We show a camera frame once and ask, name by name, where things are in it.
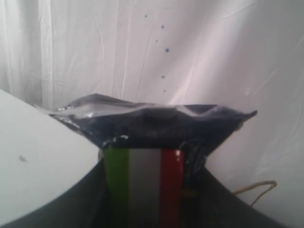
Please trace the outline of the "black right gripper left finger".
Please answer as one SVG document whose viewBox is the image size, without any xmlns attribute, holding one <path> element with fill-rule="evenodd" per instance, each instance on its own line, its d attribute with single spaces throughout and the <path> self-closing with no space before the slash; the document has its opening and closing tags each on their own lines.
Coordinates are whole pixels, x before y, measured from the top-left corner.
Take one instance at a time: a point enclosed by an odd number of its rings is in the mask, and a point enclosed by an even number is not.
<svg viewBox="0 0 304 228">
<path fill-rule="evenodd" d="M 108 228 L 109 202 L 101 160 L 76 185 L 47 205 L 3 228 Z"/>
</svg>

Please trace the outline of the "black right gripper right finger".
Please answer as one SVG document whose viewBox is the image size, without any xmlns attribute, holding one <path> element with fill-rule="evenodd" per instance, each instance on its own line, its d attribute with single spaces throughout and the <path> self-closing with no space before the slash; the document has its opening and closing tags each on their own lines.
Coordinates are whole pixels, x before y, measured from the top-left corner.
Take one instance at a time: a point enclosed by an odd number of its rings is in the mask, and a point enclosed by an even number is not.
<svg viewBox="0 0 304 228">
<path fill-rule="evenodd" d="M 185 181 L 186 228 L 284 228 L 226 189 L 206 168 Z"/>
</svg>

